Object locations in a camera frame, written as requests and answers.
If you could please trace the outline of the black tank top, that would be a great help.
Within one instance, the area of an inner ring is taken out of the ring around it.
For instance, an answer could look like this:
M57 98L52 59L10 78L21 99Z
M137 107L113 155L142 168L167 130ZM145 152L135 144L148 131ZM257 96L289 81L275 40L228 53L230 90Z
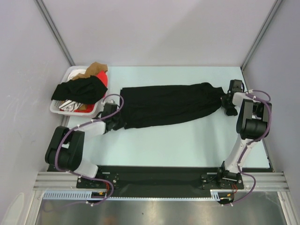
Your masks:
M221 87L208 82L122 88L124 128L180 124L211 115L221 107Z

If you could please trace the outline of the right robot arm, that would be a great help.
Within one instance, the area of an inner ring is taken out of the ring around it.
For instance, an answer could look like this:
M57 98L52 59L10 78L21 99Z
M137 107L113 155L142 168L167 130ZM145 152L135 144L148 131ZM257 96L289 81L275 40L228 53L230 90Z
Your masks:
M228 116L237 115L236 143L218 168L216 182L221 188L242 183L242 168L253 147L267 137L271 125L271 97L261 90L245 90L241 80L231 80L227 94L221 97Z

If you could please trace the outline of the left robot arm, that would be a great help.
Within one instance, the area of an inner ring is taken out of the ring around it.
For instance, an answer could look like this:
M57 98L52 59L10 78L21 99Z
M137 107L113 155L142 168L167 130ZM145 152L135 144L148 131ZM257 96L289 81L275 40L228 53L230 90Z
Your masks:
M83 158L84 143L122 126L120 106L113 100L104 103L104 108L91 121L77 125L74 129L56 127L48 149L45 162L57 170L73 172L87 177L87 182L97 188L104 178L98 173L99 167Z

